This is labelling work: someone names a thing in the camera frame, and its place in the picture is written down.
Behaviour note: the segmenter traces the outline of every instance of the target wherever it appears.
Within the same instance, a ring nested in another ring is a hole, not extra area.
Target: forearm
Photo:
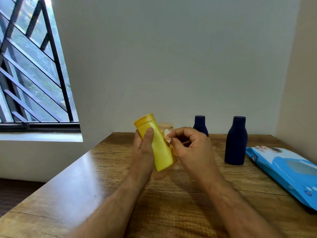
[[[121,238],[143,184],[131,174],[68,238]]]
[[[213,202],[231,238],[282,238],[240,193],[218,172],[210,175],[201,185]]]

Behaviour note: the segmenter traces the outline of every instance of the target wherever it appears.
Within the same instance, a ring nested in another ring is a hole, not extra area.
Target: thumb
[[[145,148],[146,150],[152,150],[152,142],[154,137],[154,131],[153,128],[148,128],[145,132],[145,135],[143,136],[143,143],[142,148]]]
[[[177,157],[179,157],[179,158],[182,158],[185,155],[186,149],[188,149],[177,138],[171,139],[171,145],[173,146],[174,150],[177,153]]]

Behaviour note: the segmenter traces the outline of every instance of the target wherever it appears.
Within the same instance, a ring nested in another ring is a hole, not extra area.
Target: white window sill
[[[83,142],[81,133],[0,133],[0,140]]]

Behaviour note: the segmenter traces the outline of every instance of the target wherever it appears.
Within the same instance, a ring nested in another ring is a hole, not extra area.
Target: floor
[[[0,179],[0,217],[44,184],[42,182]]]

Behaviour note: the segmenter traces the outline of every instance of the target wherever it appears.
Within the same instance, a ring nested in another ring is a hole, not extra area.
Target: yellow bottle cap
[[[140,128],[143,124],[150,122],[150,121],[153,121],[153,120],[155,120],[153,114],[147,114],[147,115],[143,116],[142,118],[139,118],[138,120],[134,121],[134,125],[137,128]]]

